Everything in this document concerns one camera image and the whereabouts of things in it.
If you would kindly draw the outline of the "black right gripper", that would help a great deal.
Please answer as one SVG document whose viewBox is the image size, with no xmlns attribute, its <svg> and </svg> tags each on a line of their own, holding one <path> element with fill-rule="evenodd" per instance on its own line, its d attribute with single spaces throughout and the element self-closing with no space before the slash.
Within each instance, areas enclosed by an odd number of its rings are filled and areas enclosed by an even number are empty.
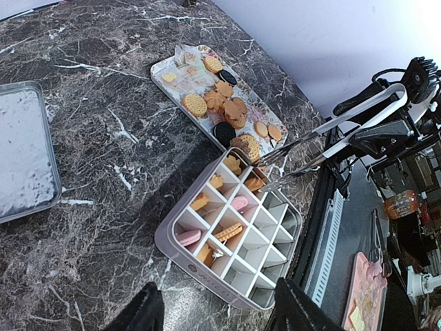
<svg viewBox="0 0 441 331">
<path fill-rule="evenodd" d="M 384 156 L 392 158 L 404 150 L 406 143 L 414 142 L 415 121 L 409 114 L 411 106 L 408 101 L 374 126 L 363 127 L 401 97 L 401 92 L 395 92 L 350 118 L 349 121 L 356 126 L 345 134 L 350 137 L 348 145 L 335 154 L 335 159 L 341 161 L 353 155 L 356 157 L 369 155 L 376 160 Z"/>
</svg>

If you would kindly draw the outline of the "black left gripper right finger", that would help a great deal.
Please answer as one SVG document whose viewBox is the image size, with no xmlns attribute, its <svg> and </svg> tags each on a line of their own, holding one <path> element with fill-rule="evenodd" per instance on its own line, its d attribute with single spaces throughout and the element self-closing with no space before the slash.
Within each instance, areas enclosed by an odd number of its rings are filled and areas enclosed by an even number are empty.
<svg viewBox="0 0 441 331">
<path fill-rule="evenodd" d="M 265 330 L 343 330 L 294 282 L 279 278 L 275 306 Z"/>
</svg>

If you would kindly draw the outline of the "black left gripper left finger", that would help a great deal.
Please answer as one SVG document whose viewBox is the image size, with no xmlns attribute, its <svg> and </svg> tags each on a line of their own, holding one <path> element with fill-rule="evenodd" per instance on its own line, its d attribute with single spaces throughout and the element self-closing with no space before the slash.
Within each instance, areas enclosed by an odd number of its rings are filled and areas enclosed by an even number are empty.
<svg viewBox="0 0 441 331">
<path fill-rule="evenodd" d="M 146 283 L 104 330 L 163 330 L 164 302 L 155 282 Z"/>
</svg>

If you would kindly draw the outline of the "orange cookie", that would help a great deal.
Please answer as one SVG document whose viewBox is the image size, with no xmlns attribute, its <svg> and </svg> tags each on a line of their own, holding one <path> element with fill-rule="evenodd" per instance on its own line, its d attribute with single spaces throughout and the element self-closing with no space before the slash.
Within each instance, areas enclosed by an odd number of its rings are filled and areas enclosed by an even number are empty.
<svg viewBox="0 0 441 331">
<path fill-rule="evenodd" d="M 187 247 L 194 243 L 197 243 L 201 238 L 200 230 L 188 230 L 176 236 L 176 240 L 183 246 Z"/>
</svg>

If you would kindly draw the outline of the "silver divided cookie tin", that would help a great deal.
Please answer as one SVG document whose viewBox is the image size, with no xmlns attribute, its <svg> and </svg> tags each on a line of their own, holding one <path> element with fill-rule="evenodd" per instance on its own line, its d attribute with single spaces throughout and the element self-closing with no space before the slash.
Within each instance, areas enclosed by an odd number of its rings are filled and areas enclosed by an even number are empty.
<svg viewBox="0 0 441 331">
<path fill-rule="evenodd" d="M 302 216 L 238 148 L 211 162 L 156 229 L 157 248 L 238 309 L 269 310 Z"/>
</svg>

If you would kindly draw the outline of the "pink round cookie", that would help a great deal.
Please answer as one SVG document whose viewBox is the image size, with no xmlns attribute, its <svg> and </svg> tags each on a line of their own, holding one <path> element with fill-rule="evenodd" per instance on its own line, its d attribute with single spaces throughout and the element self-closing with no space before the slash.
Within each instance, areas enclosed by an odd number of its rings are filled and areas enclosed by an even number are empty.
<svg viewBox="0 0 441 331">
<path fill-rule="evenodd" d="M 243 211 L 249 204 L 249 201 L 244 196 L 237 196 L 231 201 L 231 206 L 238 212 Z"/>
</svg>

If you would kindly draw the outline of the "orange cookie column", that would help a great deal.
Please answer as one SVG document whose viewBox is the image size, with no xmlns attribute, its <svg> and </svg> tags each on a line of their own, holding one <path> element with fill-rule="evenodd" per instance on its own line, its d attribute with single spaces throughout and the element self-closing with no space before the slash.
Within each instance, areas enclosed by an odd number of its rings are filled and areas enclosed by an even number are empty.
<svg viewBox="0 0 441 331">
<path fill-rule="evenodd" d="M 256 192 L 263 188 L 266 183 L 259 177 L 249 177 L 245 180 L 244 185 L 250 192 Z"/>
</svg>

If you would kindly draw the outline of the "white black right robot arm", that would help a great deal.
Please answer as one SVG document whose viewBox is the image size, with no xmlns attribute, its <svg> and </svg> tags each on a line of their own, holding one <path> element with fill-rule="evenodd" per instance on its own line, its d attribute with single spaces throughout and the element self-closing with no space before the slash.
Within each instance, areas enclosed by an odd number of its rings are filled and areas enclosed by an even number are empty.
<svg viewBox="0 0 441 331">
<path fill-rule="evenodd" d="M 389 68 L 375 73 L 365 89 L 336 105 L 333 109 L 334 116 L 347 113 L 397 83 L 406 89 L 406 103 L 370 128 L 362 129 L 361 126 L 397 101 L 397 92 L 350 118 L 350 122 L 358 126 L 348 131 L 352 135 L 351 142 L 339 157 L 351 153 L 358 158 L 370 156 L 375 160 L 373 170 L 377 172 L 407 157 L 413 151 L 426 148 L 430 140 L 438 139 L 440 71 L 434 60 L 425 57 L 413 58 L 405 69 Z"/>
</svg>

